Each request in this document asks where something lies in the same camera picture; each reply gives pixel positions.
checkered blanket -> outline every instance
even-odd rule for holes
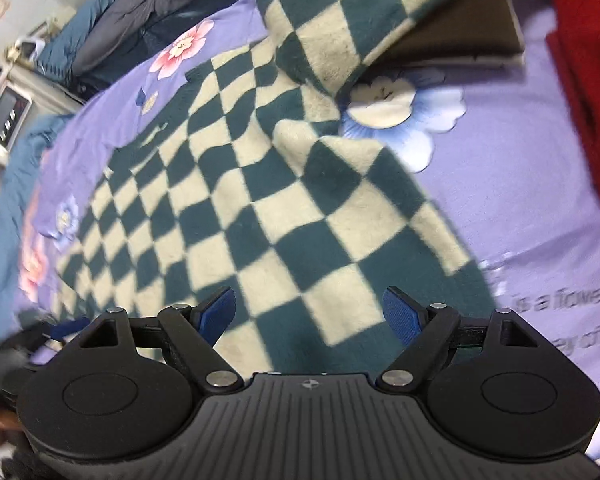
[[[258,0],[270,36],[192,70],[111,159],[56,314],[152,316],[230,285],[217,348],[245,375],[382,369],[400,349],[390,285],[488,314],[476,263],[396,158],[337,135],[337,98],[442,1]]]

